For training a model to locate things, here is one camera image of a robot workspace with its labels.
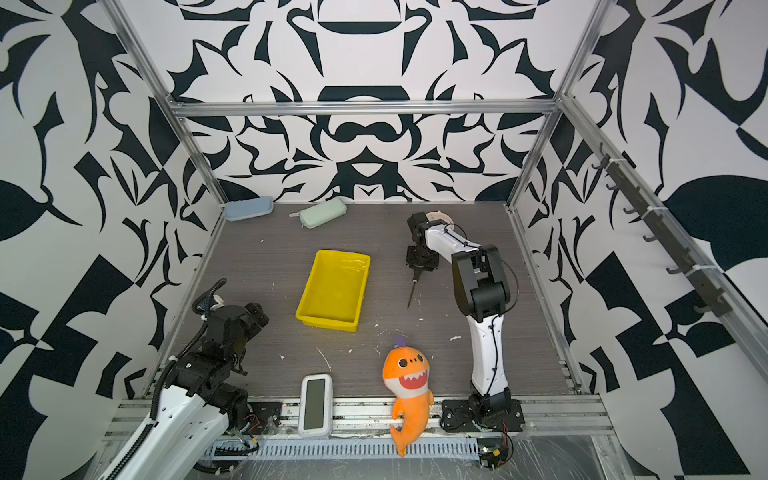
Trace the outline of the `black screwdriver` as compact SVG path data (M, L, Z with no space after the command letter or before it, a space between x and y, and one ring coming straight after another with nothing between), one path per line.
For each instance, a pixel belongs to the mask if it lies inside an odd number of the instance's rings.
M407 306L406 306L407 309L409 309L411 304L412 304L415 288L416 288L416 286L417 286L417 284L419 282L419 279L420 279L420 276L421 276L422 272L423 272L422 269L419 269L419 268L414 268L413 269L413 277L412 277L411 289L410 289L410 293L409 293L409 297L408 297L408 301L407 301Z

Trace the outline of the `yellow plastic bin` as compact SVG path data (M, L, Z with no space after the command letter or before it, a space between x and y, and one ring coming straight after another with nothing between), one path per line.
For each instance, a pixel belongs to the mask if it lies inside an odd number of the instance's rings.
M367 280L369 255L319 250L299 302L296 318L305 326L355 333Z

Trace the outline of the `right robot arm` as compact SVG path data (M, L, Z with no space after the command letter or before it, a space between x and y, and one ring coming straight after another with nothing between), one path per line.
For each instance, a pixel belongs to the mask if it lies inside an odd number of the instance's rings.
M407 225L412 244L406 264L413 284L424 272L436 270L442 259L450 264L454 299L470 328L473 413L487 422L509 412L512 397L504 372L502 327L519 298L519 287L510 285L498 248L475 243L453 222L425 212L412 214Z

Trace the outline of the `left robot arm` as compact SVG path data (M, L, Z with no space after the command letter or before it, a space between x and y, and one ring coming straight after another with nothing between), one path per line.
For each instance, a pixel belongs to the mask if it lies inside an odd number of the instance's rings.
M227 305L219 279L192 305L202 324L154 385L150 409L103 471L104 479L183 479L191 471L224 475L240 456L259 450L245 437L256 421L245 390L228 384L242 375L247 343L268 324L258 303Z

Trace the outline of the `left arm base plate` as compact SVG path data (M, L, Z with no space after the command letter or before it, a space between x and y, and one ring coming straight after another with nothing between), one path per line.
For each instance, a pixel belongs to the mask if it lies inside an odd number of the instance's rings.
M280 401L255 401L248 403L244 435L259 436L275 433L281 426L281 414L284 404Z

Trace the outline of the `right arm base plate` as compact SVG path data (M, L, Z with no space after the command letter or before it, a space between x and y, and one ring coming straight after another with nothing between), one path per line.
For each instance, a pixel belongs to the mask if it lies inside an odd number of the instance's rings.
M441 408L439 424L447 432L521 432L525 423L520 401L503 394L443 400Z

